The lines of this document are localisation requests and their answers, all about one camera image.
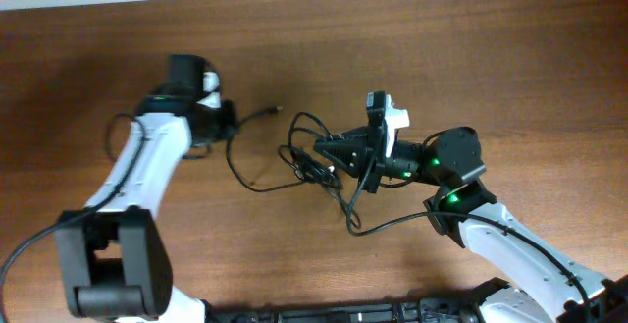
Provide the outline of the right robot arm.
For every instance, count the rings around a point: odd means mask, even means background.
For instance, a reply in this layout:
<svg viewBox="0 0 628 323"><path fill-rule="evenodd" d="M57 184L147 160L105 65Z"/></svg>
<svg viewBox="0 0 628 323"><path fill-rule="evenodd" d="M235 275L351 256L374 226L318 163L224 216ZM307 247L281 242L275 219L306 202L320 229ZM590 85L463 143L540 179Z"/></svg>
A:
<svg viewBox="0 0 628 323"><path fill-rule="evenodd" d="M375 192L383 177L399 186L436 187L424 216L434 229L506 275L477 287L472 316L480 322L624 322L627 280L616 281L561 253L522 225L481 181L486 166L469 127L421 143L392 138L376 145L360 128L329 136L314 149Z"/></svg>

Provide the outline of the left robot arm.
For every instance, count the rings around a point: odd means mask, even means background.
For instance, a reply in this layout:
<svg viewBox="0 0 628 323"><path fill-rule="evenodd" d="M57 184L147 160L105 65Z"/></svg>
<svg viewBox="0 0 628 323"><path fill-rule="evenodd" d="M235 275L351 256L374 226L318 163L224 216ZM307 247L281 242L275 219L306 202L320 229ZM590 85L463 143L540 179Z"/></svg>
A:
<svg viewBox="0 0 628 323"><path fill-rule="evenodd" d="M173 54L167 81L129 118L129 137L101 188L57 222L68 309L99 322L207 322L209 303L174 285L156 218L178 164L235 133L235 106L222 99L212 63Z"/></svg>

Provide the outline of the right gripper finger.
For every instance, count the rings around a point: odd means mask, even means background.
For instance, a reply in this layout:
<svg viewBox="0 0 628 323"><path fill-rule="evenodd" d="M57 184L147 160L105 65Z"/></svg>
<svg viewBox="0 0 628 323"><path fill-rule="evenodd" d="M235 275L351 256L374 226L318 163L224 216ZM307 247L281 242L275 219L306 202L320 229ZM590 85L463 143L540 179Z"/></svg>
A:
<svg viewBox="0 0 628 323"><path fill-rule="evenodd" d="M366 147L368 144L368 128L358 127L340 134L326 137L322 144L331 146L350 145Z"/></svg>
<svg viewBox="0 0 628 323"><path fill-rule="evenodd" d="M372 154L372 150L364 140L356 139L316 141L314 151L350 176L361 176Z"/></svg>

